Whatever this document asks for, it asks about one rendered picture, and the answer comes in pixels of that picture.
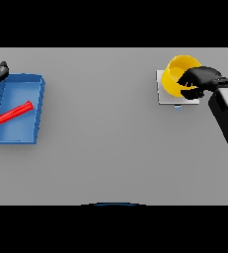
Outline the red beaker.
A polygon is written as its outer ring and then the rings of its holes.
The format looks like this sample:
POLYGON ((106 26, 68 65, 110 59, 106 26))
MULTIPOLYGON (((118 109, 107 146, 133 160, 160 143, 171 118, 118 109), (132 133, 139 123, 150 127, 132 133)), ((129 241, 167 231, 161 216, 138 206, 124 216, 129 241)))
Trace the red beaker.
POLYGON ((0 115, 0 125, 8 122, 9 120, 16 118, 18 116, 23 115, 24 113, 27 113, 31 111, 34 108, 34 105, 31 101, 27 101, 26 103, 19 105, 4 114, 0 115))

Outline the blue tray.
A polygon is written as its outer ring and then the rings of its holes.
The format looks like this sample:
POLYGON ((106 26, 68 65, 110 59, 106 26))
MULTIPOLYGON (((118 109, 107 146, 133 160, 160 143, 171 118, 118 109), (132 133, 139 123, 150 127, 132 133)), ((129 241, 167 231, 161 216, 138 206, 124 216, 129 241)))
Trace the blue tray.
POLYGON ((36 144, 45 82, 41 74, 11 73, 0 82, 0 144, 36 144))

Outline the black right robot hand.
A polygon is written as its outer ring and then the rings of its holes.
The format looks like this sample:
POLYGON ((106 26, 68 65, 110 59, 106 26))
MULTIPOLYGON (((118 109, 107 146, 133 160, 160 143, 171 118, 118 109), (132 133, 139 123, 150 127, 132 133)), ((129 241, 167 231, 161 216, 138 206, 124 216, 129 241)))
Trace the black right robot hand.
POLYGON ((228 88, 228 77, 208 66, 192 67, 177 81, 182 86, 181 94, 188 100, 199 99, 204 91, 214 92, 218 88, 228 88))

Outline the yellow bowl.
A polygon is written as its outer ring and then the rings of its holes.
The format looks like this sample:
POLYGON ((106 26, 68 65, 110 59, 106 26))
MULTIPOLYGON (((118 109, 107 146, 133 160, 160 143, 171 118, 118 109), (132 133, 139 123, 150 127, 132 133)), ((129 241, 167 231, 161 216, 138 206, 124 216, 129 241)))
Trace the yellow bowl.
POLYGON ((182 90, 192 90, 193 85, 182 86, 178 83, 183 74, 193 67, 200 67, 201 63, 190 55, 176 55, 168 63, 161 76, 161 84, 164 90, 173 97, 182 98, 182 90))

